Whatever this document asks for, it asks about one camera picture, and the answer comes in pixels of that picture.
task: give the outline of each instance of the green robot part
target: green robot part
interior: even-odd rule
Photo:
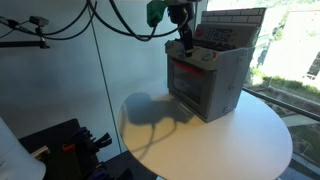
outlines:
[[[150,27],[155,27],[162,21],[165,9],[169,3],[162,0],[152,0],[147,5],[147,23]]]

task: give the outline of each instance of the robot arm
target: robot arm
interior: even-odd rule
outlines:
[[[201,0],[152,0],[147,5],[147,23],[154,27],[159,23],[166,8],[172,23],[179,27],[179,34],[184,45],[186,57],[190,57],[193,51],[192,31],[188,22],[194,17],[193,2]]]

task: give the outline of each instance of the outdoor greenery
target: outdoor greenery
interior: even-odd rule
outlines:
[[[262,83],[252,84],[252,81],[255,78],[261,78]],[[267,76],[263,71],[259,70],[259,67],[250,68],[246,83],[246,85],[249,86],[258,85],[265,88],[273,87],[312,101],[320,102],[320,90],[318,88],[310,85],[304,85],[300,81],[288,80],[280,76]]]
[[[318,33],[316,31],[311,31],[311,32],[308,32],[308,35],[310,37],[317,37],[318,36]]]
[[[310,130],[308,126],[294,126],[289,127],[289,131],[292,135],[297,136],[308,143],[311,147],[308,148],[304,154],[312,159],[317,166],[320,166],[320,139],[319,134]]]
[[[283,29],[279,28],[274,34],[274,41],[280,41],[283,38]]]
[[[303,4],[303,3],[307,3],[307,4],[312,4],[312,3],[315,3],[315,2],[318,2],[319,0],[298,0],[297,2],[300,3],[300,4]]]
[[[286,11],[281,18],[280,25],[285,25],[289,17],[289,11]]]

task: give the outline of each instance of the floor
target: floor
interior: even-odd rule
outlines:
[[[133,180],[157,179],[156,174],[140,164],[128,151],[108,160],[104,165],[112,178],[119,178],[123,172],[129,169],[133,174]]]

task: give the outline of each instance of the black cable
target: black cable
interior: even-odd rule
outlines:
[[[13,31],[14,31],[14,30],[12,29],[12,30],[10,30],[9,32],[5,33],[4,35],[0,36],[0,39],[8,36],[8,35],[11,34]]]
[[[98,2],[96,1],[95,4],[94,4],[94,9],[97,8],[97,3],[98,3]],[[85,31],[88,29],[89,25],[90,25],[91,22],[92,22],[93,17],[94,17],[94,15],[92,14],[92,15],[90,16],[90,20],[89,20],[89,22],[87,23],[87,25],[86,25],[80,32],[78,32],[77,34],[75,34],[75,35],[73,35],[73,36],[66,37],[66,38],[52,38],[52,37],[47,37],[47,36],[43,36],[43,37],[44,37],[45,39],[56,40],[56,41],[65,41],[65,40],[73,39],[73,38],[81,35],[83,32],[85,32]]]
[[[25,24],[25,23],[27,23],[27,22],[29,22],[29,21],[24,21],[24,22],[20,23],[20,25]],[[13,31],[14,31],[14,29],[12,29],[12,30],[10,30],[9,32],[7,32],[6,34],[0,36],[0,39],[8,36],[8,35],[11,34]]]
[[[76,23],[80,17],[83,15],[83,13],[85,12],[85,10],[87,9],[88,7],[88,3],[86,3],[86,5],[83,7],[83,9],[81,10],[80,14],[76,17],[76,19],[74,19],[70,24],[68,24],[66,27],[60,29],[60,30],[57,30],[57,31],[54,31],[54,32],[51,32],[51,33],[43,33],[43,35],[45,36],[50,36],[50,35],[55,35],[55,34],[59,34],[67,29],[69,29],[72,25],[74,25],[74,23]]]
[[[118,141],[119,150],[120,150],[121,153],[123,153],[123,151],[121,149],[121,146],[120,146],[119,134],[118,134],[118,131],[116,130],[117,126],[116,126],[116,121],[115,121],[115,116],[114,116],[114,110],[112,108],[111,96],[110,96],[110,93],[109,93],[109,87],[108,87],[108,83],[107,83],[107,77],[106,77],[105,69],[103,67],[100,48],[99,48],[99,45],[98,45],[98,38],[97,38],[97,35],[96,35],[96,31],[94,29],[93,23],[91,23],[91,27],[92,27],[94,41],[95,41],[97,52],[98,52],[100,67],[101,67],[101,70],[102,70],[103,81],[104,81],[104,85],[105,85],[105,88],[106,88],[106,93],[107,93],[107,96],[108,96],[108,103],[109,103],[110,110],[111,110],[111,117],[112,117],[113,125],[114,125],[114,128],[115,128],[115,132],[116,132],[116,135],[117,135],[116,137],[117,137],[117,141]]]
[[[132,36],[130,33],[120,31],[120,30],[112,27],[111,25],[109,25],[107,22],[105,22],[105,21],[100,17],[100,15],[97,13],[97,11],[94,10],[91,1],[90,1],[90,0],[87,0],[87,3],[88,3],[88,5],[89,5],[92,13],[94,14],[94,16],[95,16],[103,25],[105,25],[107,28],[109,28],[110,30],[112,30],[112,31],[114,31],[114,32],[116,32],[116,33],[119,33],[119,34],[122,34],[122,35],[125,35],[125,36]],[[186,13],[186,18],[185,18],[185,20],[183,21],[183,23],[182,23],[181,25],[179,25],[177,28],[175,28],[174,30],[169,31],[169,32],[167,32],[167,33],[153,35],[153,37],[154,37],[154,38],[157,38],[157,37],[164,37],[164,36],[170,35],[170,34],[176,32],[177,30],[181,29],[182,26],[183,26],[185,23],[187,23],[187,21],[188,21],[188,13]],[[138,36],[140,36],[140,37],[150,37],[150,35],[138,35]]]
[[[129,31],[129,33],[130,33],[133,37],[135,37],[137,40],[143,41],[143,42],[150,41],[150,40],[153,38],[154,31],[155,31],[156,26],[158,25],[158,22],[155,22],[156,24],[155,24],[155,27],[153,28],[152,34],[151,34],[149,37],[147,37],[147,39],[144,39],[144,38],[138,36],[138,35],[129,27],[129,25],[126,23],[126,21],[125,21],[125,20],[123,19],[123,17],[121,16],[121,14],[120,14],[120,12],[119,12],[116,4],[114,3],[114,1],[113,1],[113,0],[109,0],[109,2],[110,2],[110,4],[111,4],[111,6],[112,6],[113,11],[116,13],[118,19],[121,21],[122,25],[127,29],[127,31]]]
[[[15,29],[15,30],[20,31],[20,32],[25,33],[25,34],[34,35],[34,36],[39,36],[37,33],[32,32],[32,31],[30,31],[29,29],[27,29],[27,28],[25,28],[25,27],[22,27],[22,26],[20,26],[18,29]]]

